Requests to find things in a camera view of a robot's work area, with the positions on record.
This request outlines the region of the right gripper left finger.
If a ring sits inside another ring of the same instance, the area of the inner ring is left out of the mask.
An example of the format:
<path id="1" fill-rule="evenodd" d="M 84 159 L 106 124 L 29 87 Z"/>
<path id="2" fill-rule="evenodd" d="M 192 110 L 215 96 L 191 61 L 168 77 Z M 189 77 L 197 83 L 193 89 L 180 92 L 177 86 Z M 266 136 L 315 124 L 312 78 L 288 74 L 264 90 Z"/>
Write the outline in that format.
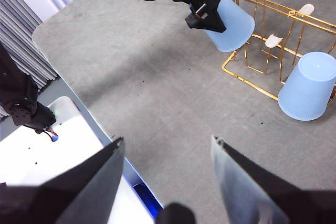
<path id="1" fill-rule="evenodd" d="M 1 223 L 107 223 L 123 171 L 117 138 L 74 168 L 38 186 L 1 187 Z"/>

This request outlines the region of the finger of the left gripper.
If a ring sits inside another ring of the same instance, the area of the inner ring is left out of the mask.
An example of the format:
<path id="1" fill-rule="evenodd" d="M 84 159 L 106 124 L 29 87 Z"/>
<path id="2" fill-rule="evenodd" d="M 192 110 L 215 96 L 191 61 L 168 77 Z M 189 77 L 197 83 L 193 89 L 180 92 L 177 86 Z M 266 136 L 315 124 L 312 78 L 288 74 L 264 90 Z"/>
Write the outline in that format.
<path id="1" fill-rule="evenodd" d="M 191 12 L 185 18 L 185 21 L 191 29 L 210 30 L 218 33 L 226 30 L 217 8 Z"/>

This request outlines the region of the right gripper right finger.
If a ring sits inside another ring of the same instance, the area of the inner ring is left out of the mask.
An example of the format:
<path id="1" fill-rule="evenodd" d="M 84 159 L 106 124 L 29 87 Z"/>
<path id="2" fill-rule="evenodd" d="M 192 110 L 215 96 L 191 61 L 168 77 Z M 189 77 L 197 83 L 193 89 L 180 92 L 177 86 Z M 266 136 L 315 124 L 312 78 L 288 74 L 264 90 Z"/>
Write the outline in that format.
<path id="1" fill-rule="evenodd" d="M 302 190 L 217 136 L 211 158 L 230 223 L 335 223 L 335 192 Z"/>

